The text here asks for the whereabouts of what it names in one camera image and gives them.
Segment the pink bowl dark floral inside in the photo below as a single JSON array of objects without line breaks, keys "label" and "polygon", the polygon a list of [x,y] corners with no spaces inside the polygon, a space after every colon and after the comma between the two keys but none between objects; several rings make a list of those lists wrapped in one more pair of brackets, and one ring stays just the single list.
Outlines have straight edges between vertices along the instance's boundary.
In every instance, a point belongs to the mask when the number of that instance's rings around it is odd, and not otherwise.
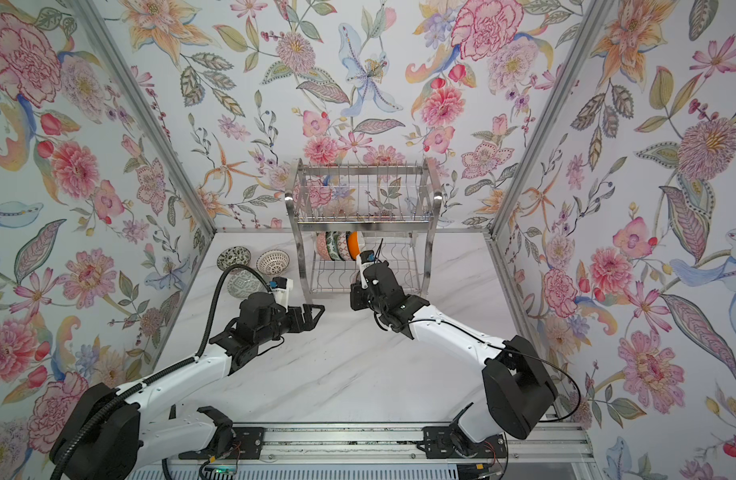
[{"label": "pink bowl dark floral inside", "polygon": [[318,232],[316,235],[316,252],[323,261],[331,261],[330,252],[328,249],[327,236],[325,232]]}]

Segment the green leaf patterned bowl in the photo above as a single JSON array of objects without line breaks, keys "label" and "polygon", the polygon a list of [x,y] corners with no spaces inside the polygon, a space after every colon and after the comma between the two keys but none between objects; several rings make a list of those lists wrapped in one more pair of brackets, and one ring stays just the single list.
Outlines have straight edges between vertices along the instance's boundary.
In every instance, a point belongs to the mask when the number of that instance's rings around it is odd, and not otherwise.
[{"label": "green leaf patterned bowl", "polygon": [[339,235],[337,232],[326,233],[326,247],[328,255],[332,261],[342,260],[339,249]]}]

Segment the stainless steel dish rack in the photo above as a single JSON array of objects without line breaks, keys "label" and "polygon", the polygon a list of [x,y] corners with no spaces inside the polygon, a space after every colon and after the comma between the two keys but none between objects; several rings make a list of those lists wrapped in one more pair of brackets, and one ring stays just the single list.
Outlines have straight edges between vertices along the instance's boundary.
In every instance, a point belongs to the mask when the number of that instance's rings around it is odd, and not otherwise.
[{"label": "stainless steel dish rack", "polygon": [[443,200],[439,169],[429,159],[389,166],[294,162],[285,206],[305,298],[348,293],[356,279],[356,260],[323,261],[316,252],[318,232],[338,231],[362,232],[364,248],[390,263],[405,290],[426,294]]}]

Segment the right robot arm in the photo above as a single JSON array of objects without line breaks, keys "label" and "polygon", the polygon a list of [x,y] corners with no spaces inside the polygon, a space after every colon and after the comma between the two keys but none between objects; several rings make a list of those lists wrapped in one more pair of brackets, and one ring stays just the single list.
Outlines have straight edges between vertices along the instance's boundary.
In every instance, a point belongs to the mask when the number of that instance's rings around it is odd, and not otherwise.
[{"label": "right robot arm", "polygon": [[371,310],[382,329],[445,352],[481,375],[485,400],[465,407],[450,426],[462,447],[501,434],[525,440],[557,400],[547,365],[528,339],[488,335],[405,293],[386,261],[358,267],[350,303],[355,311]]}]

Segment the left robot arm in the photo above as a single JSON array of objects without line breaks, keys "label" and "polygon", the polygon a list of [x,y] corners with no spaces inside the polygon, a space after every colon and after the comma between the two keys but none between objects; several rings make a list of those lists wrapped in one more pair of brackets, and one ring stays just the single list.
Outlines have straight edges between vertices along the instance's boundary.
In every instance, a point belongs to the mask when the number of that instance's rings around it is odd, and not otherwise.
[{"label": "left robot arm", "polygon": [[54,479],[125,479],[135,470],[188,452],[219,458],[239,443],[234,422],[213,406],[166,418],[190,395],[238,372],[286,334],[316,328],[324,306],[287,307],[254,293],[201,352],[146,378],[85,391],[49,453]]}]

